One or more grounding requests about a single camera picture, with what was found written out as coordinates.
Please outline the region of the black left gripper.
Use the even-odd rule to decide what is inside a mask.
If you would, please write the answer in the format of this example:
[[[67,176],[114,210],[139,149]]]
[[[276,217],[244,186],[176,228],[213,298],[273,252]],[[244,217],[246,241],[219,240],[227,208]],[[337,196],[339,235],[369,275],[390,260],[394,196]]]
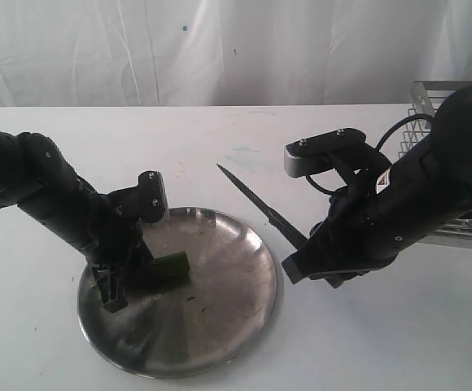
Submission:
[[[86,230],[91,244],[84,249],[88,268],[98,288],[102,307],[109,313],[124,309],[128,273],[149,265],[154,257],[138,223],[138,187],[108,194],[90,192]]]

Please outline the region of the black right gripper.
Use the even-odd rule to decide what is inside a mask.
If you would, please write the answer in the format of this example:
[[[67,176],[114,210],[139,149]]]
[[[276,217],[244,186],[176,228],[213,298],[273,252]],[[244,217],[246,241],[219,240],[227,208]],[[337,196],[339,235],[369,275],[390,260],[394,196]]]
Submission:
[[[359,193],[346,186],[330,197],[329,214],[281,265],[288,279],[345,283],[390,265],[399,255],[396,204],[399,184]]]

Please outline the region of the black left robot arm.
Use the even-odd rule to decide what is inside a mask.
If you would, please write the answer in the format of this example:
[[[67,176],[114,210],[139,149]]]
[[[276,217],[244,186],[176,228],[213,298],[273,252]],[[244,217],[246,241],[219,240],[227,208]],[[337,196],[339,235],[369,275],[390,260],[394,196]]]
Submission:
[[[166,213],[160,172],[138,177],[135,187],[97,192],[45,135],[0,131],[0,209],[12,205],[85,256],[105,310],[128,302],[130,276],[152,260],[140,221],[155,223]]]

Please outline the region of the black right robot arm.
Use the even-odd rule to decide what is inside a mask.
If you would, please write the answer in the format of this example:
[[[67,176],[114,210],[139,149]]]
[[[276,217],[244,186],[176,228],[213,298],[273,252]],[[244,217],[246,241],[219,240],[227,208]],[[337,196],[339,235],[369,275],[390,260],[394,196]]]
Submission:
[[[293,178],[335,170],[344,186],[327,217],[283,261],[292,283],[344,281],[390,265],[401,251],[472,212],[472,85],[441,104],[430,133],[396,162],[346,128],[290,143]]]

